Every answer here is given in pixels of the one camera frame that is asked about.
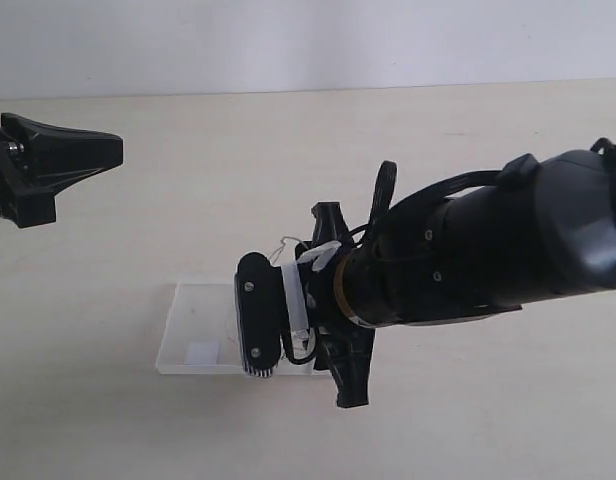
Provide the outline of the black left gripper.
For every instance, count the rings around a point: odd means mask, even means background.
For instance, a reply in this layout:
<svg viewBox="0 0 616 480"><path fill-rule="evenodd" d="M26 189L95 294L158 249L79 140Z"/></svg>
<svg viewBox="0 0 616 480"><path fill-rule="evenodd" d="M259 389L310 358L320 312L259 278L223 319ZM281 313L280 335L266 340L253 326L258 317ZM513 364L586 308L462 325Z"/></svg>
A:
<svg viewBox="0 0 616 480"><path fill-rule="evenodd" d="M0 218L19 229L54 223L53 193L123 164L123 139L115 134L13 113L0 120Z"/></svg>

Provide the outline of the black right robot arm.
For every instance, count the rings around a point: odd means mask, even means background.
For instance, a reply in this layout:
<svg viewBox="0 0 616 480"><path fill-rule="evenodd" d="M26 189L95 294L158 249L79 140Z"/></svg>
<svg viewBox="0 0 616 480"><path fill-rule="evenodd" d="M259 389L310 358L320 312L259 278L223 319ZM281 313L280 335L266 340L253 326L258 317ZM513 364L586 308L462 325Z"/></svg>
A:
<svg viewBox="0 0 616 480"><path fill-rule="evenodd" d="M540 301L616 290L616 143L545 161L524 154L394 201L379 170L366 224L320 203L301 280L318 364L341 408L368 404L375 333L481 320Z"/></svg>

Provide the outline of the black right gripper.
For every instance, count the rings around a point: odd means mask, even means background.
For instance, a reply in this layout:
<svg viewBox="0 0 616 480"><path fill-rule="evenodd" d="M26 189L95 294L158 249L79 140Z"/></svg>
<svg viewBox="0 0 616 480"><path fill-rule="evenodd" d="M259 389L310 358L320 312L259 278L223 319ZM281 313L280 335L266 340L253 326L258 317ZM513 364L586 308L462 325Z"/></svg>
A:
<svg viewBox="0 0 616 480"><path fill-rule="evenodd" d="M310 323L303 345L315 356L315 369L331 373L337 407L366 406L378 328L376 268L339 202L317 202L311 213L311 248L297 256Z"/></svg>

